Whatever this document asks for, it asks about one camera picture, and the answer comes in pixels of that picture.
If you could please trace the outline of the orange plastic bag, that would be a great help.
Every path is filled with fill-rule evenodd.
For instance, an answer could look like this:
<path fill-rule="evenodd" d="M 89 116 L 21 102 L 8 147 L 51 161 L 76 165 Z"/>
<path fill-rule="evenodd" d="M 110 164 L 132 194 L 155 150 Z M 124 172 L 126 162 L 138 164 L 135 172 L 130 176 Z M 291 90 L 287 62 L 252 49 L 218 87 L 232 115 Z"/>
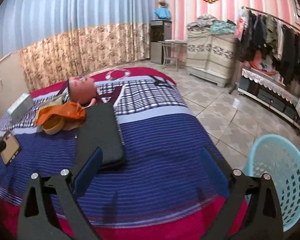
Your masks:
<path fill-rule="evenodd" d="M 86 119 L 85 109 L 75 102 L 67 102 L 62 105 L 47 106 L 39 110 L 35 125 L 43 126 L 51 118 L 64 120 L 63 130 L 70 131 L 78 128 Z"/>

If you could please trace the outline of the light blue laundry basket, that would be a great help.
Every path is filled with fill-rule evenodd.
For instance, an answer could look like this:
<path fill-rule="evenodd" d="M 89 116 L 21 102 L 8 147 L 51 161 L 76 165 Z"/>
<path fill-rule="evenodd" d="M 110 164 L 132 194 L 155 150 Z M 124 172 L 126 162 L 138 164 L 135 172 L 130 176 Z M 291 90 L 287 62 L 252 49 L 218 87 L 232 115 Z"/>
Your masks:
<path fill-rule="evenodd" d="M 253 144 L 244 167 L 251 177 L 270 174 L 279 198 L 283 230 L 300 219 L 300 151 L 288 139 L 267 134 Z"/>

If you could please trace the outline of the brown cardboard piece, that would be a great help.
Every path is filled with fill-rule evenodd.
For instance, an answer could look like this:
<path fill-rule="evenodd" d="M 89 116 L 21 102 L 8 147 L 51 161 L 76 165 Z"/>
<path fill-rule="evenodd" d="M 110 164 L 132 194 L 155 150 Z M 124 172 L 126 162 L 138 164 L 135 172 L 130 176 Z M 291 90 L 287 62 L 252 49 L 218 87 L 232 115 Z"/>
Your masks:
<path fill-rule="evenodd" d="M 20 152 L 21 146 L 11 131 L 6 131 L 0 142 L 4 142 L 6 145 L 5 149 L 0 152 L 0 155 L 5 166 L 8 166 Z"/>

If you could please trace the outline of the beige bowl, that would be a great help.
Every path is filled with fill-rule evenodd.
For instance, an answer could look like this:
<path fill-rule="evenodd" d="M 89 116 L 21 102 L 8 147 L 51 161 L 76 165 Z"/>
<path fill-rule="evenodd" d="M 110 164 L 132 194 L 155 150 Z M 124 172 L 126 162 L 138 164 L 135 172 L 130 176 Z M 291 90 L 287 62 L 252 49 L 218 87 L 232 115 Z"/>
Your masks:
<path fill-rule="evenodd" d="M 46 122 L 43 123 L 43 131 L 48 135 L 55 135 L 63 129 L 65 120 L 63 117 L 55 115 L 51 116 Z"/>

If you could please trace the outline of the striped blue red bedspread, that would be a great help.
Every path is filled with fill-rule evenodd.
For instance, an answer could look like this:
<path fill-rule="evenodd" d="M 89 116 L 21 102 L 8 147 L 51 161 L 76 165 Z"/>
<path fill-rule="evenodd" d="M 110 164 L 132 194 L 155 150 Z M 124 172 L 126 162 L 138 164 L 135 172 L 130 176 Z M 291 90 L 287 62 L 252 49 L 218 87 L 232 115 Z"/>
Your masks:
<path fill-rule="evenodd" d="M 187 107 L 175 82 L 151 68 L 126 68 L 94 76 L 103 102 L 114 101 L 125 162 L 96 174 L 78 203 L 103 239 L 198 239 L 229 196 L 218 166 L 223 159 Z M 21 147 L 5 165 L 0 159 L 0 225 L 17 236 L 20 205 L 34 172 L 41 176 L 73 167 L 78 131 L 47 135 L 35 126 L 39 107 L 56 84 L 32 93 L 34 106 L 17 124 L 0 119 L 0 139 L 11 131 Z"/>

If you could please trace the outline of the black flat case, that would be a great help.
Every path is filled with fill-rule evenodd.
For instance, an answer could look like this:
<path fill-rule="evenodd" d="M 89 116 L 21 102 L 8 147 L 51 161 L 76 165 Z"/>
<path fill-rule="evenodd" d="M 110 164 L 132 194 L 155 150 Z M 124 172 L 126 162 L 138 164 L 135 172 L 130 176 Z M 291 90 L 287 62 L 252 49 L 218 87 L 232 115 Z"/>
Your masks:
<path fill-rule="evenodd" d="M 77 131 L 76 163 L 87 159 L 100 148 L 102 169 L 122 165 L 126 160 L 124 143 L 111 102 L 85 109 L 86 119 Z"/>

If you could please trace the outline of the teal white tissue box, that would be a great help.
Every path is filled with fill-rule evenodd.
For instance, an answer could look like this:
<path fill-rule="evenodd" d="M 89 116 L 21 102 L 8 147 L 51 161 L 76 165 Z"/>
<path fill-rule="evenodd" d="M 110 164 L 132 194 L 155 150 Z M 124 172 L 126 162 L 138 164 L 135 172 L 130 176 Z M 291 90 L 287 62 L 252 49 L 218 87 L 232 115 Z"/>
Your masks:
<path fill-rule="evenodd" d="M 23 93 L 7 110 L 11 123 L 18 123 L 33 106 L 30 94 Z"/>

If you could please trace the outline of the low shelf with lace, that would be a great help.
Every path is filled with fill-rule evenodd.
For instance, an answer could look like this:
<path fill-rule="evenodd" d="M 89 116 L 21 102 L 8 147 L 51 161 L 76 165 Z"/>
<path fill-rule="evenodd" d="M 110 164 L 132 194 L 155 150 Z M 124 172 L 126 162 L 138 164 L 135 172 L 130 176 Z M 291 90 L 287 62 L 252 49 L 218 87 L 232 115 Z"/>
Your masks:
<path fill-rule="evenodd" d="M 258 101 L 300 129 L 300 116 L 296 110 L 299 98 L 271 76 L 254 68 L 242 68 L 238 92 Z"/>

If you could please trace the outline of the beige side cabinet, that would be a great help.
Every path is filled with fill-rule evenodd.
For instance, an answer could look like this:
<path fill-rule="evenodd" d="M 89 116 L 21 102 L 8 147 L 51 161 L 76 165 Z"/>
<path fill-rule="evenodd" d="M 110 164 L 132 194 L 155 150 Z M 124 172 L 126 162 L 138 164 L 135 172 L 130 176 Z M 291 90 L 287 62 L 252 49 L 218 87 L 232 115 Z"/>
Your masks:
<path fill-rule="evenodd" d="M 0 118 L 19 96 L 28 92 L 19 54 L 9 53 L 0 60 Z"/>

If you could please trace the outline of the cabinet with patterned cover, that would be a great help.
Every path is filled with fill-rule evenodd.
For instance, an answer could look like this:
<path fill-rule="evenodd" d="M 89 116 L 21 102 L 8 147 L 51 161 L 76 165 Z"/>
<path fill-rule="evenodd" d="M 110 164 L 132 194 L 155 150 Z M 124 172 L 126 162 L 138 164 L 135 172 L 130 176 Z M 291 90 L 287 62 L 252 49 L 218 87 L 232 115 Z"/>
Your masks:
<path fill-rule="evenodd" d="M 200 79 L 225 87 L 232 79 L 235 38 L 208 30 L 187 32 L 186 71 Z"/>

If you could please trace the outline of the clothes rack with garments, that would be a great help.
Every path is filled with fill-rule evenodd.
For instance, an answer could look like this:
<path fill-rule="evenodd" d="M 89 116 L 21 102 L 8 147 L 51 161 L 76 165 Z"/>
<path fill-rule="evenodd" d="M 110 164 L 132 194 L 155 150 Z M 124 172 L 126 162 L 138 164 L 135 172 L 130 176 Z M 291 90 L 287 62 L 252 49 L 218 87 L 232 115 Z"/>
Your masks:
<path fill-rule="evenodd" d="M 242 7 L 235 30 L 237 69 L 253 68 L 300 95 L 300 30 L 284 20 Z"/>

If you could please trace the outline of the blue and floral curtain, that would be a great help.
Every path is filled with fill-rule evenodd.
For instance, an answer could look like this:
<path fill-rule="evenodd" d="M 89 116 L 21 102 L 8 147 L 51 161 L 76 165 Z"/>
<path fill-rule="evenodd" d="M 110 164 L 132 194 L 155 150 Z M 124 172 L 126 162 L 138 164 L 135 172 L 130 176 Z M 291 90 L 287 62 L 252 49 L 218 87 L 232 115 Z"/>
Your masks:
<path fill-rule="evenodd" d="M 30 90 L 150 54 L 155 0 L 2 0 L 0 56 L 16 51 Z"/>

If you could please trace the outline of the pile of folded clothes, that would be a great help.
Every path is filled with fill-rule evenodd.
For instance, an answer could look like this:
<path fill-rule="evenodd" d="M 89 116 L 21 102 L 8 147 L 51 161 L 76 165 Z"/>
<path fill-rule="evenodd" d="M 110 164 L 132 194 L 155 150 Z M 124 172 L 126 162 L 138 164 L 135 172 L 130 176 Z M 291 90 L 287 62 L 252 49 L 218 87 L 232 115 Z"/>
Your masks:
<path fill-rule="evenodd" d="M 218 20 L 212 15 L 205 14 L 199 16 L 196 21 L 189 23 L 186 26 L 187 30 L 209 31 L 214 35 L 233 34 L 236 25 L 233 22 L 225 22 Z"/>

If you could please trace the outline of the grey water dispenser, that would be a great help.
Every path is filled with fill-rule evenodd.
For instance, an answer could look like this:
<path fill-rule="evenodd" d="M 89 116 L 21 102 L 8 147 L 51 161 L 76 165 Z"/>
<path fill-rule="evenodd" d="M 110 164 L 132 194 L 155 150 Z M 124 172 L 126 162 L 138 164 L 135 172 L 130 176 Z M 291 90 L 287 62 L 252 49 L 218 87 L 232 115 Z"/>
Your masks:
<path fill-rule="evenodd" d="M 168 20 L 153 20 L 150 22 L 150 61 L 162 64 L 164 52 L 162 42 L 172 37 L 172 22 Z"/>

